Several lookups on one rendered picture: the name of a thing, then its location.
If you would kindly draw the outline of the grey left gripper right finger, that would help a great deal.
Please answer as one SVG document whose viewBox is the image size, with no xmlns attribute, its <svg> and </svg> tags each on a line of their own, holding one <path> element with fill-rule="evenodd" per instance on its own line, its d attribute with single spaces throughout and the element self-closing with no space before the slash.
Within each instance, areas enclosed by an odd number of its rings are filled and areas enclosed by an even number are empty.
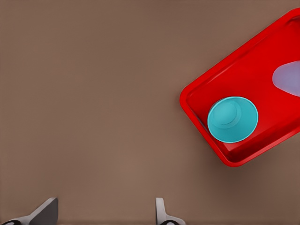
<svg viewBox="0 0 300 225">
<path fill-rule="evenodd" d="M 156 225 L 186 225 L 181 218 L 170 216 L 165 211 L 163 198 L 157 197 L 155 201 Z"/>
</svg>

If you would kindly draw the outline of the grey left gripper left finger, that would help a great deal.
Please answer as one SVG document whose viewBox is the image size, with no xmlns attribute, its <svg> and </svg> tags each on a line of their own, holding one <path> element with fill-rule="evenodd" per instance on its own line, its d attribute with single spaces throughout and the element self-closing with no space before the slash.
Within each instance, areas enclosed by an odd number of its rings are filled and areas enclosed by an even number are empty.
<svg viewBox="0 0 300 225">
<path fill-rule="evenodd" d="M 58 221 L 58 198 L 51 197 L 31 214 L 11 219 L 1 225 L 56 225 Z"/>
</svg>

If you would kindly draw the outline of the teal bowl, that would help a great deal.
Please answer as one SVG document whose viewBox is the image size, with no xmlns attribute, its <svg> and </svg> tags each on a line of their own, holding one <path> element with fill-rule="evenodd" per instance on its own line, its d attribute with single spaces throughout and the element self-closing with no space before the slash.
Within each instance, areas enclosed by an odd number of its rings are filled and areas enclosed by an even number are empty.
<svg viewBox="0 0 300 225">
<path fill-rule="evenodd" d="M 223 143 L 237 143 L 256 129 L 259 113 L 252 101 L 232 96 L 218 100 L 210 108 L 207 125 L 211 135 Z"/>
</svg>

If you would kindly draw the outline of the red plastic tray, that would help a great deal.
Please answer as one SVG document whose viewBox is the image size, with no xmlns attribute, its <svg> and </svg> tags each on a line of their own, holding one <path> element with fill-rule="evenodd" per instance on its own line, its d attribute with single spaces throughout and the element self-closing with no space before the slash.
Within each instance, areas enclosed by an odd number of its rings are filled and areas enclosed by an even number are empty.
<svg viewBox="0 0 300 225">
<path fill-rule="evenodd" d="M 180 106 L 229 167 L 241 166 L 300 133 L 300 97 L 272 81 L 281 65 L 300 61 L 300 8 L 295 8 L 187 85 Z M 209 110 L 218 100 L 240 96 L 258 110 L 254 132 L 237 143 L 224 143 L 208 130 Z"/>
</svg>

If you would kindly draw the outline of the pale lavender cup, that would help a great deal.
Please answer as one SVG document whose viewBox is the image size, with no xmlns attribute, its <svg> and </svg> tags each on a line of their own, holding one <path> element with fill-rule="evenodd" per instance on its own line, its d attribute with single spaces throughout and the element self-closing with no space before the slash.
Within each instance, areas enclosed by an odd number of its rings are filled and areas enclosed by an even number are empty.
<svg viewBox="0 0 300 225">
<path fill-rule="evenodd" d="M 300 97 L 300 60 L 279 66 L 272 81 L 277 88 Z"/>
</svg>

